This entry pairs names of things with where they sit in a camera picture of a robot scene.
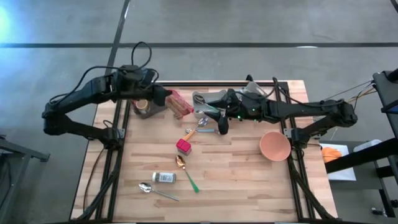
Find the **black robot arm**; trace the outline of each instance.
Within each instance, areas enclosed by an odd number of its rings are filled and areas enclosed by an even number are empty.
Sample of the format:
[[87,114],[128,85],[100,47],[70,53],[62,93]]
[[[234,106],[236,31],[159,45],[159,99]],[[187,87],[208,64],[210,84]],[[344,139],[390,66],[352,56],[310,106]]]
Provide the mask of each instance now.
[[220,134],[228,133],[227,118],[278,123],[287,118],[325,116],[305,128],[291,130],[292,141],[301,147],[305,147],[312,136],[323,135],[335,126],[350,127],[357,121],[352,105],[343,100],[288,104],[283,101],[269,100],[257,93],[241,93],[228,89],[222,99],[207,102],[207,104],[224,109],[224,114],[220,111],[205,112],[207,116],[218,122]]
[[112,100],[151,100],[164,106],[165,97],[171,91],[152,82],[155,71],[140,69],[135,65],[123,65],[116,72],[87,82],[81,90],[73,91],[60,100],[50,101],[42,113],[44,132],[49,135],[65,133],[99,139],[106,149],[119,147],[123,138],[114,128],[96,128],[72,121],[66,113],[90,103],[99,104]]

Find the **jar lid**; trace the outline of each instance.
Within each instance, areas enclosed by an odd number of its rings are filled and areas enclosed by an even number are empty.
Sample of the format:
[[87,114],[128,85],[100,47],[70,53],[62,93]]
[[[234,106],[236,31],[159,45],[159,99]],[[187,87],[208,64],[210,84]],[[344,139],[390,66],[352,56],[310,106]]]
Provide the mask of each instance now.
[[153,182],[156,182],[156,172],[154,172],[154,173],[152,174],[152,181],[153,181]]

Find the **white paper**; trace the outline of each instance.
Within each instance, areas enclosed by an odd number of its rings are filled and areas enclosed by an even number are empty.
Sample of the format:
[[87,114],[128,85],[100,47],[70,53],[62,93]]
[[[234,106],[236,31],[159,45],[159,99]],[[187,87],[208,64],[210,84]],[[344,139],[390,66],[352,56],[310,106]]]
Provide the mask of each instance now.
[[[330,147],[333,149],[337,149],[339,152],[341,152],[342,156],[346,156],[349,154],[347,146],[344,145],[335,145],[335,144],[320,144],[320,145],[322,147]],[[356,181],[354,169],[352,167],[337,172],[332,172],[331,174],[328,174],[328,178],[329,180]]]

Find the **orange cloth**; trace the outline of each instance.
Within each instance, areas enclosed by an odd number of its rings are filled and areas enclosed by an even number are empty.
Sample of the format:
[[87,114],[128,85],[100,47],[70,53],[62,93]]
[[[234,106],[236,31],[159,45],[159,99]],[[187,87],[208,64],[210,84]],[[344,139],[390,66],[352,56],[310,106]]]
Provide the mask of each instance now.
[[341,155],[341,152],[339,152],[337,149],[330,147],[324,147],[322,149],[322,157],[325,163],[340,158],[341,156],[343,155]]

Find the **white label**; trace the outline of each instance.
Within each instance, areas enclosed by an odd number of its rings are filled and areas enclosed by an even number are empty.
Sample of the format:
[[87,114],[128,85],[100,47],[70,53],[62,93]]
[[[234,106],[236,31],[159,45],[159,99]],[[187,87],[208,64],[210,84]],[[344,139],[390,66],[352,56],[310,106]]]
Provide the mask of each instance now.
[[173,183],[174,174],[171,173],[159,173],[159,182]]

